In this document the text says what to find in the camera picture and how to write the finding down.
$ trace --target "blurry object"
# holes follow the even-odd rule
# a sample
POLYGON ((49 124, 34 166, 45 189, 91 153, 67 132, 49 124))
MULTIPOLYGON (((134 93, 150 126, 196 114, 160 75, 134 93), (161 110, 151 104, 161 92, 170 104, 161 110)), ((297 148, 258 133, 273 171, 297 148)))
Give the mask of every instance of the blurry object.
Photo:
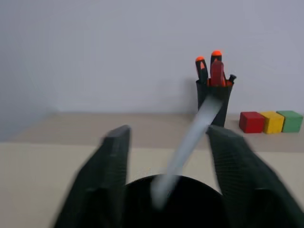
POLYGON ((108 133, 77 174, 55 228, 121 226, 131 129, 108 133))
POLYGON ((232 228, 304 227, 297 203, 243 137, 217 126, 210 126, 207 134, 232 228))

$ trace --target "black mesh cup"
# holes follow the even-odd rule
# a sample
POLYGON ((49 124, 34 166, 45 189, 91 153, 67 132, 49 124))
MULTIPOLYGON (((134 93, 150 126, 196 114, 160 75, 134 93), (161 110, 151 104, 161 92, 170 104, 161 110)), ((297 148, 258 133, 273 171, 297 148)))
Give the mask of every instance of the black mesh cup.
POLYGON ((215 87, 203 85, 199 82, 199 80, 196 81, 196 88, 198 91, 198 109, 200 109, 207 95, 213 95, 214 97, 223 101, 223 105, 216 117, 214 118, 212 125, 220 127, 224 126, 232 87, 233 84, 231 86, 226 87, 215 87))
POLYGON ((222 196, 202 182, 181 176, 162 211, 153 208, 150 183, 156 176, 126 186, 126 228, 229 227, 222 196))

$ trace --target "green block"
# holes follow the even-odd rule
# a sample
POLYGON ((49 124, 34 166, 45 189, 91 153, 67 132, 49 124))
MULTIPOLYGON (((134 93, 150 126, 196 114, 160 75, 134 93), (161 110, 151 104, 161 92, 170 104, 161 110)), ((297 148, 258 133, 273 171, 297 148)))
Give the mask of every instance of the green block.
POLYGON ((282 132, 299 132, 303 116, 294 111, 277 111, 280 115, 284 116, 284 123, 282 132))

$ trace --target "yellow block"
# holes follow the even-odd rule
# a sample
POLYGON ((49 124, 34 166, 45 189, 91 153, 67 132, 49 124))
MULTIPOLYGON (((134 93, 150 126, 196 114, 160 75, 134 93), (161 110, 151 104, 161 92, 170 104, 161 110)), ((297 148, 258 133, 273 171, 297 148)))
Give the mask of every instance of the yellow block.
POLYGON ((283 128, 284 117, 276 112, 261 112, 262 116, 265 117, 265 124, 263 131, 266 134, 280 133, 283 128))

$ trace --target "black circular base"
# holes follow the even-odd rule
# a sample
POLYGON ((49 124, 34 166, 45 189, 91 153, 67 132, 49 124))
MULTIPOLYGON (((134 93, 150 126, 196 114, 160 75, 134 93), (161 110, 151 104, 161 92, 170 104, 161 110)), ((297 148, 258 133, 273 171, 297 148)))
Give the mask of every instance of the black circular base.
POLYGON ((150 183, 155 176, 127 185, 123 215, 125 228, 227 228, 222 196, 198 180, 181 176, 162 211, 151 205, 150 183))

